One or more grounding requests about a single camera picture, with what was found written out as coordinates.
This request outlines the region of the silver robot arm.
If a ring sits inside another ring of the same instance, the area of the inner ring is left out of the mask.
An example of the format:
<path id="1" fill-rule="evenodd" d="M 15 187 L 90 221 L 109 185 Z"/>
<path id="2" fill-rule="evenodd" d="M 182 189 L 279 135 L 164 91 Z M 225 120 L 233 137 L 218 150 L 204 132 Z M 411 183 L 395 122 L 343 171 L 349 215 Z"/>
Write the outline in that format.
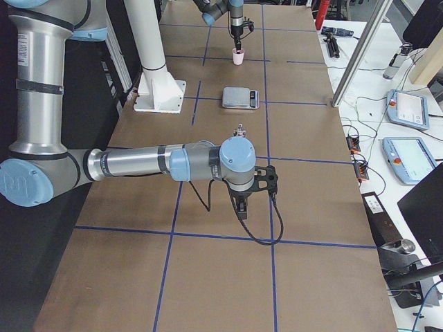
<path id="1" fill-rule="evenodd" d="M 105 1 L 7 1 L 17 29 L 17 137 L 1 163 L 1 194 L 33 207 L 106 178 L 168 175 L 178 182 L 223 182 L 239 220 L 257 190 L 253 144 L 235 133 L 222 144 L 207 140 L 133 149 L 90 147 L 84 130 L 63 116 L 69 42 L 103 42 Z"/>
<path id="2" fill-rule="evenodd" d="M 246 26 L 246 19 L 243 15 L 244 1 L 243 0 L 228 0 L 228 1 L 209 1 L 209 0 L 193 0 L 193 3 L 201 12 L 201 17 L 204 22 L 211 26 L 225 13 L 230 16 L 230 33 L 235 43 L 235 52 L 240 54 L 242 49 L 241 38 L 244 34 L 244 27 Z"/>

